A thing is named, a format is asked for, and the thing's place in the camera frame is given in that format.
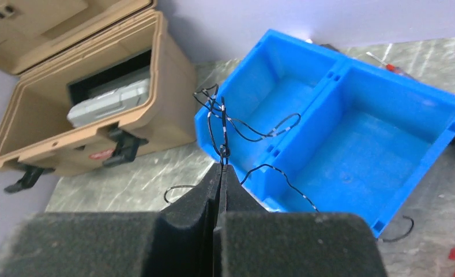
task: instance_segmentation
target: floor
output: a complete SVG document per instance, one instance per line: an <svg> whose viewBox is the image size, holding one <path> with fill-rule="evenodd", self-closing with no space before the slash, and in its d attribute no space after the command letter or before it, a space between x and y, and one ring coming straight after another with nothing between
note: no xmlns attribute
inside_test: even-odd
<svg viewBox="0 0 455 277"><path fill-rule="evenodd" d="M401 66L423 83L455 93L455 38L384 44L344 50L372 61L371 51ZM198 67L199 87L221 83L238 61ZM163 192L172 184L194 185L213 160L195 144L139 157L134 163L61 178L46 211L151 211L166 206ZM187 189L171 192L171 199ZM381 237L395 237L408 228L401 215L415 219L406 239L378 247L389 276L452 276L455 261L455 148L448 147L414 190Z"/></svg>

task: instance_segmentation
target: black latch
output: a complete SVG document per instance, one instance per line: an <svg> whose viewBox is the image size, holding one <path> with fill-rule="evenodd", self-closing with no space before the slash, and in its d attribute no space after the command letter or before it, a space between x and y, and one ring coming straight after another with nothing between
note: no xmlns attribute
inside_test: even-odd
<svg viewBox="0 0 455 277"><path fill-rule="evenodd" d="M139 146L149 143L145 138L138 138L122 129L112 128L108 136L117 143L112 157L103 161L103 166L114 167L123 163L130 163L136 159Z"/></svg>
<svg viewBox="0 0 455 277"><path fill-rule="evenodd" d="M16 193L24 189L30 189L35 185L35 182L40 178L42 174L54 172L54 169L44 169L38 166L29 166L27 164L19 164L23 170L25 170L24 176L18 180L15 184L9 185L4 188L6 193Z"/></svg>

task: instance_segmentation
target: black wire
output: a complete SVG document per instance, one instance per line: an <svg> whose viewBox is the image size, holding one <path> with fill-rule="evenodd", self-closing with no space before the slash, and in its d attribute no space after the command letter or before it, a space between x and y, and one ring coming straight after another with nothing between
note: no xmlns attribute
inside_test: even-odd
<svg viewBox="0 0 455 277"><path fill-rule="evenodd" d="M409 227L409 230L407 230L407 232L405 232L403 235L399 235L396 238L378 238L377 240L382 241L382 242L396 242L396 241L399 241L399 240L409 236L410 233L412 232L412 229L414 229L414 219L412 219L412 217L406 216L406 215L403 215L402 217L411 221L411 226Z"/></svg>
<svg viewBox="0 0 455 277"><path fill-rule="evenodd" d="M168 204L171 204L172 202L170 202L168 200L168 198L166 198L166 195L168 194L168 192L174 190L174 189L184 189L184 188L195 188L195 186L192 186L192 185L178 185L178 186L172 186L170 187L169 189L167 189L164 194L163 194L163 199L166 203Z"/></svg>
<svg viewBox="0 0 455 277"><path fill-rule="evenodd" d="M315 205L314 205L314 203L312 202L312 200L310 200L310 199L309 199L305 194L303 194L298 188L294 187L294 186L290 183L290 181L288 180L288 176L285 174L285 172L283 172L282 170L280 170L280 169L278 169L278 168L272 166L271 164L264 163L264 164L261 164L261 165L255 167L255 168L251 169L250 171L248 171L248 172L246 173L246 176L244 177L244 179L240 182L241 185L244 184L244 182L246 182L247 177L249 177L249 174L251 174L253 171L256 171L256 170L260 169L261 167L265 167L265 166L267 166L267 167L269 167L269 168L271 168L271 169L274 169L274 170L280 172L283 176L285 176L285 179L287 180L288 186L290 186L290 188L293 188L293 189L294 189L296 192L298 192L303 198L305 198L305 199L312 205L312 207L314 208L314 210L315 210L316 212L319 212L319 210L315 207Z"/></svg>
<svg viewBox="0 0 455 277"><path fill-rule="evenodd" d="M216 90L215 90L214 94L213 94L212 96L210 96L206 90L212 89L212 88L215 88ZM200 90L200 91L198 91L198 92L195 92L195 93L193 94L193 97L195 98L195 100L196 100L198 103L200 103L202 106L204 106L205 108L207 108L207 109L209 110L209 114L208 114L208 116L207 116L207 117L208 117L208 119L207 119L207 123L208 123L208 124L210 124L210 123L209 123L209 121L210 121L210 120L209 120L209 117L210 117L211 115L214 115L215 117L221 118L221 119L222 119L221 116L219 116L219 115L217 115L216 113L214 113L214 111L222 111L222 108L221 108L221 107L219 107L219 108L215 107L215 105L219 105L219 104L215 101L215 99L217 98L217 92L218 92L218 91L219 91L219 86L218 86L218 85L217 85L217 86L214 85L214 86L212 86L212 87L210 87L210 88L202 89L202 90ZM203 103L202 101L200 101L200 99L197 98L197 95L198 95L198 94L203 94L203 95L205 95L205 96L208 98L208 103L209 103L210 106L207 106L205 103ZM276 131L283 123L285 123L287 120L289 120L290 118L292 118L292 117L294 117L294 116L297 116L297 120L296 120L295 123L293 123L291 126L285 128L285 129L283 129L282 131L279 131L279 132L275 133L275 131ZM239 120L239 119L236 119L236 118L231 118L231 117L229 117L229 116L227 115L227 113L225 113L225 117L226 117L227 121L229 121L229 122L231 123L232 127L234 127L234 130L237 132L237 134L239 134L243 139L245 139L245 140L247 140L247 141L251 141L251 142L253 142L253 143L256 143L256 142L258 142L258 141L261 141L261 140L263 140L263 139L265 139L265 138L267 138L267 137L276 137L276 136L279 136L279 135L281 135L281 134L283 134L283 133L289 131L290 129L294 128L296 125L298 125L298 124L300 123L300 120L302 119L302 116L301 116L299 113L290 114L289 116L287 116L287 117L285 117L283 120L281 120L281 121L280 121L280 122L279 122L271 131L270 131L270 132L268 132L267 134L264 134L264 133L261 133L261 132L255 130L255 129L252 128L249 124L245 123L245 122L242 121L242 120ZM238 129L238 127L234 124L234 122L239 122L239 123L241 123L242 125L244 125L245 127L247 127L249 130L251 130L253 133L258 134L258 135L260 135L261 137L260 137L260 138L257 138L257 139L253 139L253 138L248 138L248 137L246 137L243 133L241 133L241 131ZM212 128L209 129L209 132L210 132L210 137L213 138ZM214 149L216 150L217 154L220 155L220 154L219 154L220 151L216 148L216 146L217 146L217 145L214 146Z"/></svg>
<svg viewBox="0 0 455 277"><path fill-rule="evenodd" d="M215 91L213 93L212 96L210 96L210 94L208 94L208 90L210 89L213 89L215 88ZM302 116L298 113L293 113L293 114L290 114L289 116L287 116L286 118L284 118L282 121L280 121L270 132L268 132L267 134L263 134L257 130L255 130L254 128L252 128L250 125L248 125L247 123L239 120L239 119L236 119L236 118L230 118L228 115L227 115L227 112L226 112L226 109L225 109L225 101L224 101L224 98L221 97L221 106L220 108L216 108L215 105L219 106L219 104L217 103L217 101L215 99L217 99L217 93L219 91L219 86L217 84L215 84L214 86L210 87L210 88L205 88L205 89L202 89L198 92L195 92L193 94L193 97L195 97L195 100L200 103L202 106L204 106L205 108L207 108L209 110L209 113L207 114L207 126L208 126L208 129L209 129L209 135L210 135L210 139L212 140L212 144L213 144L213 147L214 147L214 150L215 152L219 155L220 157L220 164L221 166L224 166L224 158L225 158L225 164L228 164L228 157L230 155L230 149L228 147L228 138L227 138L227 127L226 127L226 120L229 121L232 125L232 127L234 127L234 130L237 132L237 134L239 134L243 139L247 140L247 141L251 141L251 142L258 142L258 141L261 141L267 137L276 137L280 134L283 134L284 132L287 132L289 131L290 129L292 129L293 127L295 127L299 122L300 120L302 119ZM204 96L207 97L207 101L209 103L209 106L207 106L206 104L204 104L202 101L199 100L199 98L197 98L197 94L203 94ZM221 111L222 114L221 116L218 116L217 114L215 114L213 111ZM217 117L217 118L221 118L222 119L222 127L223 127L223 133L224 133L224 144L221 144L220 146L220 150L217 149L217 144L215 142L215 139L213 137L213 132L212 132L212 122L210 120L210 118L212 117L212 114ZM292 118L293 116L297 116L297 120L294 124L292 124L291 126L285 128L284 130L282 131L279 131L277 133L276 130L283 124L285 123L287 120L289 120L290 118ZM247 127L249 130L251 130L253 133L255 134L258 134L260 135L261 137L258 138L258 139L251 139L251 138L248 138L246 136L244 136L244 134L242 134L239 129L237 128L237 126L234 124L234 122L239 122L241 123L242 125L244 125L245 127ZM285 172L283 172L282 170L270 165L270 164L262 164L260 166L257 166L253 169L251 169L250 171L247 172L244 180L240 183L241 185L244 184L247 180L247 177L249 176L249 174L251 174L253 171L256 171L258 169L260 169L261 167L264 167L264 166L268 166L270 167L271 169L274 169L280 173L282 173L283 176L285 176L285 179L287 180L287 184L288 186L290 186L290 188L292 188L293 190L295 190L297 193L299 193L303 198L305 198L310 204L311 206L314 208L314 210L316 212L319 212L319 210L316 208L316 206L314 205L314 203L305 195L303 194L298 188L294 187L290 181L288 180L288 176L286 175Z"/></svg>

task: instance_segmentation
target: bin compartment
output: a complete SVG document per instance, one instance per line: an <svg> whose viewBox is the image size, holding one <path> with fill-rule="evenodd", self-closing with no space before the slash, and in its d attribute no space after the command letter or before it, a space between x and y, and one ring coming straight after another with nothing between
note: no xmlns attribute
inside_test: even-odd
<svg viewBox="0 0 455 277"><path fill-rule="evenodd" d="M455 136L455 95L348 59L266 163L322 212L352 212L379 235ZM254 194L272 209L311 212L263 169Z"/></svg>
<svg viewBox="0 0 455 277"><path fill-rule="evenodd" d="M304 41L268 31L250 51L234 72L226 79L217 97L225 98L229 117L244 121L261 133L268 133L280 121L293 113L303 114L309 104L328 83L343 55L308 44ZM218 159L212 147L208 127L207 108L195 117L200 147ZM217 146L223 141L221 120L212 117L212 130ZM294 124L292 117L279 130ZM259 135L237 123L239 130L248 138ZM274 148L285 136L249 142L228 125L230 161L239 178L262 159L266 149Z"/></svg>

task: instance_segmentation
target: red label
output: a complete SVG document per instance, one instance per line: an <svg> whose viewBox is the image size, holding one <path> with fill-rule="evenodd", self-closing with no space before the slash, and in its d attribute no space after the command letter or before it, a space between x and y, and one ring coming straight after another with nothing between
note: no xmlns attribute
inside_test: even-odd
<svg viewBox="0 0 455 277"><path fill-rule="evenodd" d="M114 153L114 149L108 149L104 150L95 154L91 154L89 156L90 159L92 160L101 160L101 159L106 159L110 158L110 156Z"/></svg>

